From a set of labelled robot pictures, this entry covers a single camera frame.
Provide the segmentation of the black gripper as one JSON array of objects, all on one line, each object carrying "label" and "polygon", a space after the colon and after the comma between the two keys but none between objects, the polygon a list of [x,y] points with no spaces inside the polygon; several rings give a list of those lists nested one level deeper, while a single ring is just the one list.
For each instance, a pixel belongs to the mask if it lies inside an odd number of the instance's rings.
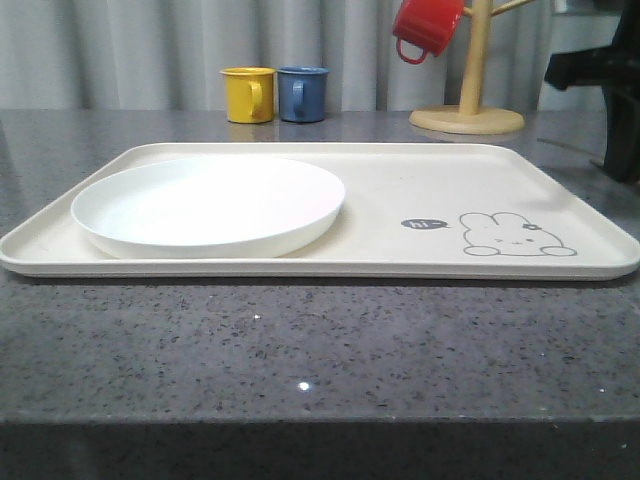
[{"label": "black gripper", "polygon": [[639,180],[639,3],[626,1],[610,45],[556,53],[544,80],[569,87],[602,88],[607,114],[607,146],[602,169],[612,179]]}]

